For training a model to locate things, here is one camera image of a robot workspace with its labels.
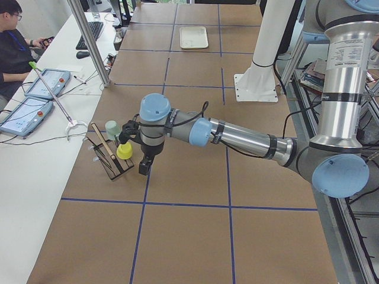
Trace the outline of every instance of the cardboard table surface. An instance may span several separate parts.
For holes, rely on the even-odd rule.
[[[104,130],[163,93],[172,107],[280,136],[279,102],[237,103],[233,75],[250,66],[254,5],[142,4],[93,121]],[[209,47],[181,50],[179,27],[203,25]],[[295,136],[292,124],[288,136]],[[93,132],[88,137],[99,143]],[[167,138],[148,177],[110,181],[84,142],[29,284],[337,283],[310,185],[273,161]],[[142,158],[134,146],[134,164]]]

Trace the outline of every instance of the keyboard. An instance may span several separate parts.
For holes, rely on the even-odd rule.
[[[89,22],[89,29],[91,30],[92,35],[95,38],[95,41],[100,37],[102,26],[104,25],[102,22]],[[79,40],[78,44],[76,45],[77,50],[84,50],[88,49],[85,45],[84,38],[81,36],[81,39]]]

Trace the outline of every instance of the man with glasses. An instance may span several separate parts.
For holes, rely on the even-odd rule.
[[[16,0],[0,0],[0,96],[3,96],[3,104],[4,97],[9,101],[31,70],[28,63],[34,59],[30,47],[42,48],[39,42],[44,40],[29,40],[16,29],[22,12]]]

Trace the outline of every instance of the lanyard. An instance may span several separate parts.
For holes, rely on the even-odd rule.
[[[18,41],[18,39],[16,38],[16,36],[11,31],[7,31],[7,33],[14,39],[14,41],[20,47],[19,51],[26,51],[26,48]]]

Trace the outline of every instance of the white tray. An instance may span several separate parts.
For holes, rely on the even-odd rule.
[[[182,49],[206,49],[208,38],[205,27],[181,27],[180,47]]]

